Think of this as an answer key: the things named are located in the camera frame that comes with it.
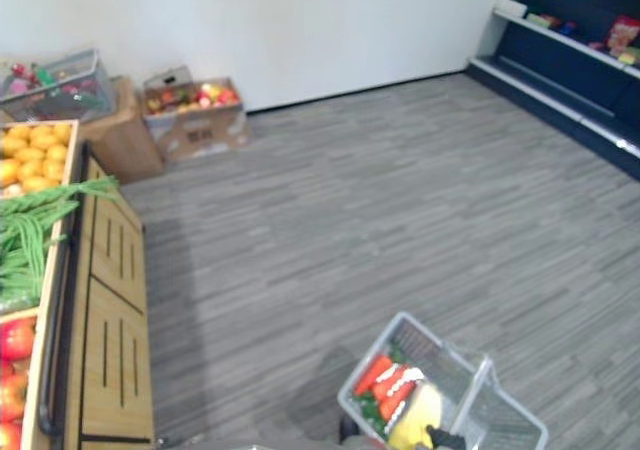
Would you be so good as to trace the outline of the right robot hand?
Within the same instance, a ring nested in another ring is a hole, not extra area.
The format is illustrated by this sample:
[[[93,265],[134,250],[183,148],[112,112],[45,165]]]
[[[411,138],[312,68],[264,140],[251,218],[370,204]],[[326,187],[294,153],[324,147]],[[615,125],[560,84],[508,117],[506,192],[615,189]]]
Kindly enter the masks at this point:
[[[432,448],[435,450],[466,450],[467,444],[463,436],[457,434],[451,434],[446,430],[435,428],[431,425],[426,427],[426,432],[429,435]]]

